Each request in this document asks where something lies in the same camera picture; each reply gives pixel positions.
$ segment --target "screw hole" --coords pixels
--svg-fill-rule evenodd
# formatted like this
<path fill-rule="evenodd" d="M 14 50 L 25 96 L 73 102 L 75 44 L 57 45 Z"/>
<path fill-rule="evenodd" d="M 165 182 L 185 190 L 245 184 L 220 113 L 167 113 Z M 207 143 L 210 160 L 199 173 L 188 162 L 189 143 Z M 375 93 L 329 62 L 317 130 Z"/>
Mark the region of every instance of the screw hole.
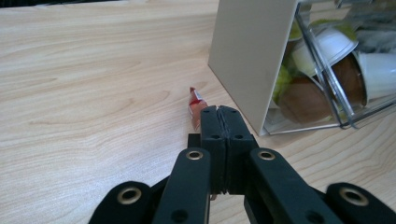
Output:
<path fill-rule="evenodd" d="M 176 210 L 172 213 L 171 218 L 176 223 L 182 223 L 189 218 L 189 214 L 185 210 Z"/>
<path fill-rule="evenodd" d="M 369 200 L 355 189 L 341 188 L 340 195 L 347 202 L 353 203 L 357 206 L 366 206 L 369 204 Z"/>
<path fill-rule="evenodd" d="M 141 196 L 142 191 L 140 189 L 131 187 L 120 191 L 119 195 L 117 196 L 117 200 L 119 203 L 127 205 L 137 202 Z"/>
<path fill-rule="evenodd" d="M 260 159 L 265 161 L 271 161 L 275 158 L 275 155 L 269 151 L 260 151 L 258 155 Z"/>
<path fill-rule="evenodd" d="M 187 158 L 189 158 L 192 161 L 198 161 L 200 160 L 204 154 L 200 151 L 190 151 L 187 153 Z"/>
<path fill-rule="evenodd" d="M 308 211 L 306 213 L 305 217 L 310 223 L 315 223 L 315 224 L 324 223 L 323 216 L 317 212 L 314 212 L 314 211 Z"/>

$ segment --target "wood grain surface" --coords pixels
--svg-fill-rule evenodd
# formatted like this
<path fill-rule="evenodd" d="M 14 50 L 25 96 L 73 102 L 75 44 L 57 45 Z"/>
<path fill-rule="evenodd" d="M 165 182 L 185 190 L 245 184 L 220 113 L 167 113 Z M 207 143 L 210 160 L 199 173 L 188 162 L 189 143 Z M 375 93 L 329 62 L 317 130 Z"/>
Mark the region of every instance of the wood grain surface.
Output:
<path fill-rule="evenodd" d="M 170 174 L 193 133 L 189 87 L 236 107 L 207 66 L 218 3 L 0 9 L 1 223 L 87 223 L 119 183 Z M 350 182 L 394 210 L 395 120 L 256 138 L 311 186 Z M 210 223 L 248 223 L 241 196 L 210 212 Z"/>

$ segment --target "metal screw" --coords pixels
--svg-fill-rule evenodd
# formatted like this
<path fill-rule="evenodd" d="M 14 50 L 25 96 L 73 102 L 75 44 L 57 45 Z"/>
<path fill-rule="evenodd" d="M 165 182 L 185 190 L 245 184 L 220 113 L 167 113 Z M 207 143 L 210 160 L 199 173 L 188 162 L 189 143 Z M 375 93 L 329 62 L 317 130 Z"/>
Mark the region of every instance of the metal screw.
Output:
<path fill-rule="evenodd" d="M 120 191 L 119 195 L 117 196 L 117 200 L 121 204 L 132 204 L 137 202 L 141 196 L 142 190 L 135 187 L 130 187 Z"/>

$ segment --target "clear plastic container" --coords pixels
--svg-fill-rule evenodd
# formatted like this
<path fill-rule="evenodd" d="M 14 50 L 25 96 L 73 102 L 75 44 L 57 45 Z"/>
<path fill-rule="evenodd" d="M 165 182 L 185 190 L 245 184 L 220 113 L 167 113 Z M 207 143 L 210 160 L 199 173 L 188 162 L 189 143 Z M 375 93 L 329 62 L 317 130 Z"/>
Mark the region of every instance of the clear plastic container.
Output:
<path fill-rule="evenodd" d="M 396 1 L 299 3 L 264 129 L 359 128 L 395 105 Z"/>

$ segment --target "small red item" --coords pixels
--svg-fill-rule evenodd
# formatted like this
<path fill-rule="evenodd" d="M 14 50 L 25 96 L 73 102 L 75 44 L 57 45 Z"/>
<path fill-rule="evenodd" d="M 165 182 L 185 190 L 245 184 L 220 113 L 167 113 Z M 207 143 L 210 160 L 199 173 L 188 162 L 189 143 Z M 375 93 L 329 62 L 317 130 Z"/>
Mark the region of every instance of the small red item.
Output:
<path fill-rule="evenodd" d="M 201 110 L 207 107 L 207 103 L 194 87 L 190 87 L 189 110 L 191 123 L 195 131 L 201 126 Z"/>

